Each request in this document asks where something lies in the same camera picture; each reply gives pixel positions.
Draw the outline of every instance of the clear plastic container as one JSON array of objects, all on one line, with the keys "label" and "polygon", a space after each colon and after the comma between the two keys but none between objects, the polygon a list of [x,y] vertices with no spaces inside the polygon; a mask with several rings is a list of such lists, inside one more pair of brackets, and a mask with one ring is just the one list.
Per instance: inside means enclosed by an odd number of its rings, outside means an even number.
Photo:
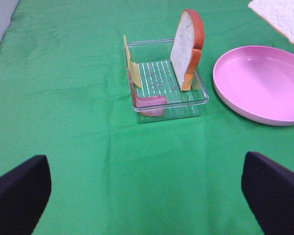
[{"label": "clear plastic container", "polygon": [[[191,90],[180,90],[170,62],[173,42],[174,39],[163,39],[127,44],[130,60],[137,64],[142,84],[141,88],[136,86],[128,73],[132,105],[139,123],[200,116],[203,105],[209,100],[197,70]],[[137,105],[141,98],[153,96],[165,97],[165,104]]]}]

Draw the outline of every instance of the plate rim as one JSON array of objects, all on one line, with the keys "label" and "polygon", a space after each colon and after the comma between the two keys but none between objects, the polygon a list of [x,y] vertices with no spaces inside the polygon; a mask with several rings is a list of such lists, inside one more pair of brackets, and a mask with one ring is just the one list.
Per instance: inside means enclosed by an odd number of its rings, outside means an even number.
[{"label": "plate rim", "polygon": [[263,45],[248,45],[248,46],[242,46],[242,47],[236,47],[234,49],[231,49],[227,52],[225,52],[224,54],[222,54],[218,60],[215,62],[215,65],[214,65],[214,68],[213,68],[213,83],[214,83],[214,87],[215,87],[215,90],[218,94],[218,96],[220,97],[220,99],[231,109],[233,110],[234,112],[236,112],[237,114],[249,119],[249,120],[252,120],[252,121],[255,121],[255,122],[258,122],[258,123],[262,123],[262,124],[266,124],[266,125],[273,125],[273,126],[291,126],[291,125],[294,125],[294,119],[274,119],[274,118],[269,118],[269,117],[264,117],[264,116],[261,116],[259,114],[255,114],[255,113],[252,113],[252,112],[249,112],[248,109],[244,109],[234,103],[232,103],[219,89],[218,85],[217,85],[217,82],[216,82],[216,70],[218,69],[218,65],[219,63],[222,61],[222,59],[224,59],[224,57],[228,54],[231,54],[233,53],[234,51],[237,51],[237,50],[241,50],[241,49],[244,49],[244,48],[248,48],[248,47],[256,47],[256,48],[262,48],[262,47],[265,47],[265,48],[268,48],[268,49],[271,49],[271,50],[276,50],[276,51],[279,51],[280,53],[285,53],[289,56],[293,56],[294,57],[294,54],[288,52],[288,51],[285,51],[285,50],[282,50],[280,48],[276,48],[276,47],[270,47],[270,46],[263,46]]}]

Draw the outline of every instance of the pink plastic plate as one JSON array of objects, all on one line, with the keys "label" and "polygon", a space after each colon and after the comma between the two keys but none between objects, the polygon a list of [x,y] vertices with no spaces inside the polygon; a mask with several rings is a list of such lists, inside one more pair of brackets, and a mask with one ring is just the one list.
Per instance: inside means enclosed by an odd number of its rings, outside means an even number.
[{"label": "pink plastic plate", "polygon": [[267,125],[294,125],[293,54],[239,47],[218,59],[213,77],[221,100],[238,114]]}]

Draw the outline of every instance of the green cloth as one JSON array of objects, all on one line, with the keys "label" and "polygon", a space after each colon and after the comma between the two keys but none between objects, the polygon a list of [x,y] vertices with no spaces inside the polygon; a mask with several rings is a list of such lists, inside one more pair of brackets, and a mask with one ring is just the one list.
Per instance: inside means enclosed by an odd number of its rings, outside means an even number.
[{"label": "green cloth", "polygon": [[[0,46],[0,176],[48,156],[52,192],[35,235],[262,234],[241,192],[247,151],[294,171],[294,126],[231,111],[213,87],[225,52],[294,46],[248,0],[21,0]],[[184,8],[205,25],[199,117],[138,124],[128,42],[173,38]]]}]

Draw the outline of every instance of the bread slice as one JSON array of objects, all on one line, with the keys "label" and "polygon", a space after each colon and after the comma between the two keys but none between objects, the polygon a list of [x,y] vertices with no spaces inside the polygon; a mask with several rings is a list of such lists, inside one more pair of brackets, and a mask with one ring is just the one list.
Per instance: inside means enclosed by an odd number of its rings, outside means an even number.
[{"label": "bread slice", "polygon": [[248,7],[294,44],[294,0],[253,0]]},{"label": "bread slice", "polygon": [[191,89],[204,44],[204,24],[199,14],[185,9],[178,25],[170,60],[181,91]]}]

